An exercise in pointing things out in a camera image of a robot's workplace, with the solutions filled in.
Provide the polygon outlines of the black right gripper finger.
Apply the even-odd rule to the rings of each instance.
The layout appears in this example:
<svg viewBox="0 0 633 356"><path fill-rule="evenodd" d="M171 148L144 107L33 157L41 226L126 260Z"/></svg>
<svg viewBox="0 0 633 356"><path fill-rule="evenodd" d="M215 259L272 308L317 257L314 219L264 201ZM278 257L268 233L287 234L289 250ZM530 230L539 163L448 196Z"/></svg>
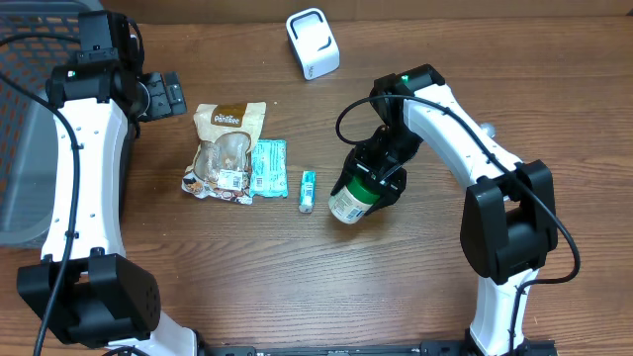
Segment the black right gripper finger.
<svg viewBox="0 0 633 356"><path fill-rule="evenodd" d="M347 186L355 175L355 169L351 165L345 165L336 180L330 195L335 196L343 187Z"/></svg>
<svg viewBox="0 0 633 356"><path fill-rule="evenodd" d="M379 189L379 199L374 203L369 210L365 213L366 216L372 215L374 212L379 211L385 207L393 205L401 196L402 192L406 189L405 186L388 185Z"/></svg>

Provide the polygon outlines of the green lid white jar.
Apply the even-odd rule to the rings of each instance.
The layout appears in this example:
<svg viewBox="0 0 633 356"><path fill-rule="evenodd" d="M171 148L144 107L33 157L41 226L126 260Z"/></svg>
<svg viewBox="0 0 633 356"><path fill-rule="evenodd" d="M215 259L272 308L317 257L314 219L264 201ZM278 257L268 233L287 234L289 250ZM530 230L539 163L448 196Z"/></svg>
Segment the green lid white jar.
<svg viewBox="0 0 633 356"><path fill-rule="evenodd" d="M331 213L342 223L357 223L372 206L378 202L380 196L370 190L359 177L343 186L328 200Z"/></svg>

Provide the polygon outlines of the teal snack packet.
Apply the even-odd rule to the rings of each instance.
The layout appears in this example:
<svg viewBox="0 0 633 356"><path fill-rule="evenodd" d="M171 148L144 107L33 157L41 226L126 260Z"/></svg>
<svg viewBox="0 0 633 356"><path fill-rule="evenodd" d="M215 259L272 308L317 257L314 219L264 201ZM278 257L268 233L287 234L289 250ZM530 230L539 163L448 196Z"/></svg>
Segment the teal snack packet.
<svg viewBox="0 0 633 356"><path fill-rule="evenodd" d="M315 205L315 185L316 173L314 171L304 171L300 188L299 211L309 214Z"/></svg>

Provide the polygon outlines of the teal white wet wipes pack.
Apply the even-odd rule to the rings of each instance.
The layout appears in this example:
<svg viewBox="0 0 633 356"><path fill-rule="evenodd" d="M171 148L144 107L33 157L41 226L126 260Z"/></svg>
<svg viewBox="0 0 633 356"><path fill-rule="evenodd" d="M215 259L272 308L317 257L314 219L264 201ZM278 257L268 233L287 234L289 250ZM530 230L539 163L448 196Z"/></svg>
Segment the teal white wet wipes pack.
<svg viewBox="0 0 633 356"><path fill-rule="evenodd" d="M287 198L287 143L281 139L260 139L251 152L250 196Z"/></svg>

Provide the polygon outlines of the brown white snack packet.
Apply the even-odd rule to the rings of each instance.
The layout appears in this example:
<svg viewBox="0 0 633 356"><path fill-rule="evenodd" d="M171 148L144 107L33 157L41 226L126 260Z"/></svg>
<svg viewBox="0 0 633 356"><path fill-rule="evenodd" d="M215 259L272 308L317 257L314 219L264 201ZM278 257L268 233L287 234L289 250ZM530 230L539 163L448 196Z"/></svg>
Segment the brown white snack packet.
<svg viewBox="0 0 633 356"><path fill-rule="evenodd" d="M250 205L251 154L266 109L264 102L199 105L193 117L199 145L182 190L198 199Z"/></svg>

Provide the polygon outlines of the yellow dish soap bottle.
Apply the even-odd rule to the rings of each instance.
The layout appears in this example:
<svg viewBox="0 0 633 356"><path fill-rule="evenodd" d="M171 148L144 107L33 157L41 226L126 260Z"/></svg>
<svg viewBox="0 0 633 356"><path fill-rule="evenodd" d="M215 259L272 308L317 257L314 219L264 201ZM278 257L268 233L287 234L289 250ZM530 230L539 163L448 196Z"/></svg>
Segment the yellow dish soap bottle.
<svg viewBox="0 0 633 356"><path fill-rule="evenodd" d="M495 126L490 123L480 124L480 128L490 138L494 138L497 134Z"/></svg>

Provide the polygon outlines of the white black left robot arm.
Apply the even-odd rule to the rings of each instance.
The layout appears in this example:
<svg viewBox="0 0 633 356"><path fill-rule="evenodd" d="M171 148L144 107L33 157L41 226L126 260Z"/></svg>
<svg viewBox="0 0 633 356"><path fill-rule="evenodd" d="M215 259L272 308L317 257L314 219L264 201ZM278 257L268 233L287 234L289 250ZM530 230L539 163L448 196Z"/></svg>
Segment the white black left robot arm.
<svg viewBox="0 0 633 356"><path fill-rule="evenodd" d="M62 65L43 105L57 134L52 220L40 262L17 279L40 333L110 355L203 354L198 333L162 310L154 276L127 258L120 226L127 147L138 123L185 113L178 75Z"/></svg>

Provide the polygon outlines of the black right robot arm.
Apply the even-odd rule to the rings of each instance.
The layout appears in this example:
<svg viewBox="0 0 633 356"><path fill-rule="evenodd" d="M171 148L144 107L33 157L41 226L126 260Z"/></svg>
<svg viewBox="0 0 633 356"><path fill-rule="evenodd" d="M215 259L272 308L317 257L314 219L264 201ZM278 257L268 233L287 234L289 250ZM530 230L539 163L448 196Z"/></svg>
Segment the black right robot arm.
<svg viewBox="0 0 633 356"><path fill-rule="evenodd" d="M460 243L479 277L475 316L463 339L426 340L415 354L556 354L554 342L522 332L529 285L558 243L547 166L525 164L499 146L429 64L375 80L365 100L382 124L371 137L350 143L328 201L340 222L358 223L393 205L407 185L404 166L422 143L465 192Z"/></svg>

